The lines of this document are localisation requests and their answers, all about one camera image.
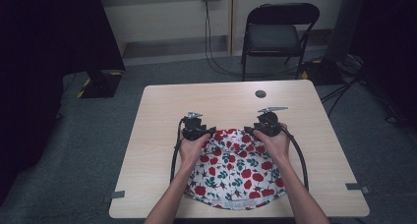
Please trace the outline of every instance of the hand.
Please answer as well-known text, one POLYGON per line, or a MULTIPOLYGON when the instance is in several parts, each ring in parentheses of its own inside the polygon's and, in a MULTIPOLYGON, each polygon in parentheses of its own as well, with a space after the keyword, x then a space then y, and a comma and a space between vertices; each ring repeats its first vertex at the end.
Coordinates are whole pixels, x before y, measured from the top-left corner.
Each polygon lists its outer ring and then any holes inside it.
MULTIPOLYGON (((281 126, 285 129, 287 128, 285 124, 281 123, 281 126)), ((289 161, 288 148, 290 140, 285 132, 281 131, 275 137, 270 138, 262 132, 254 130, 254 135, 264 143, 267 153, 275 161, 275 163, 277 163, 277 165, 280 162, 289 161)))
POLYGON ((202 147, 210 138, 210 134, 205 134, 198 140, 190 141, 183 139, 180 145, 180 156, 182 165, 194 167, 202 153, 202 147))

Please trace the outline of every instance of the floral fabric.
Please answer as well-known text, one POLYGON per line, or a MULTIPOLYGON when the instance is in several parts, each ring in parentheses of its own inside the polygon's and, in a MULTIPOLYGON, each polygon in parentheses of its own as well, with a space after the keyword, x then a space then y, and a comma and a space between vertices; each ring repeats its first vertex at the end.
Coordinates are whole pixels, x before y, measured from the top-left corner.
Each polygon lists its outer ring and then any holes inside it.
POLYGON ((203 146, 185 194, 208 205, 253 209, 285 194, 264 144, 243 130, 217 131, 203 146))

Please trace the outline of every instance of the black curtain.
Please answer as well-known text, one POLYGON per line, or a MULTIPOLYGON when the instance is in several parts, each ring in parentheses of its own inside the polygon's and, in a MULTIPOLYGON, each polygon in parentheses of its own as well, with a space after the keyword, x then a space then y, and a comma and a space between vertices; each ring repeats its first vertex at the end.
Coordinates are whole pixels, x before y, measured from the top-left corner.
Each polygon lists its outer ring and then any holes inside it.
POLYGON ((70 73, 124 70, 100 0, 0 0, 0 203, 35 164, 70 73))
POLYGON ((368 78, 417 128, 416 31, 417 0, 364 0, 351 53, 363 58, 368 78))

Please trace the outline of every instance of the gray carpet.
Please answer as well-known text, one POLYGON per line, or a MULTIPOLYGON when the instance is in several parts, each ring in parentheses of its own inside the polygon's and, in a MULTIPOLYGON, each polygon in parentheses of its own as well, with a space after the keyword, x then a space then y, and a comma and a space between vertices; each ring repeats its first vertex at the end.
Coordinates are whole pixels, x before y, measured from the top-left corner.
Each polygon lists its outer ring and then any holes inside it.
MULTIPOLYGON (((309 57, 319 57, 310 51, 309 57)), ((239 72, 239 58, 219 58, 239 72)), ((251 60, 248 72, 279 73, 276 62, 251 60)), ((65 85, 73 76, 64 79, 65 85)), ((281 75, 250 81, 283 80, 281 75)), ((150 84, 236 82, 240 77, 213 71, 206 60, 129 67, 113 98, 78 99, 87 79, 77 74, 62 97, 62 119, 40 161, 21 173, 0 209, 0 223, 142 223, 109 217, 106 198, 114 191, 144 88, 150 84)), ((320 96, 335 85, 318 86, 320 96)), ((325 104, 328 110, 332 100, 325 104)), ((417 144, 415 131, 387 123, 387 110, 365 85, 355 84, 340 99, 330 120, 371 208, 366 223, 417 223, 417 144)), ((360 223, 331 218, 332 223, 360 223)), ((177 223, 201 223, 178 220, 177 223)), ((219 223, 274 223, 222 220, 219 223)))

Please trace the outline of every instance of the tabletop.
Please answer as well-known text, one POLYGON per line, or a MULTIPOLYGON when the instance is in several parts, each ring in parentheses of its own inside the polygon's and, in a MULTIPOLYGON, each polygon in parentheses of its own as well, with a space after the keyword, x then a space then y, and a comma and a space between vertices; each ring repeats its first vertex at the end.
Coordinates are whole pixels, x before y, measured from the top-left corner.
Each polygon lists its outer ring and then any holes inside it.
MULTIPOLYGON (((115 192, 125 192, 110 206, 113 218, 146 218, 169 186, 178 123, 189 111, 203 113, 203 124, 243 129, 258 122, 259 109, 286 106, 275 112, 288 125, 303 151, 310 193, 325 214, 367 216, 362 192, 348 191, 356 179, 326 111, 309 81, 150 85, 144 90, 115 192), (267 95, 259 98, 257 90, 267 95)), ((290 160, 302 179, 300 159, 290 145, 290 160)), ((244 211, 219 209, 183 197, 179 218, 292 217, 287 196, 244 211)))

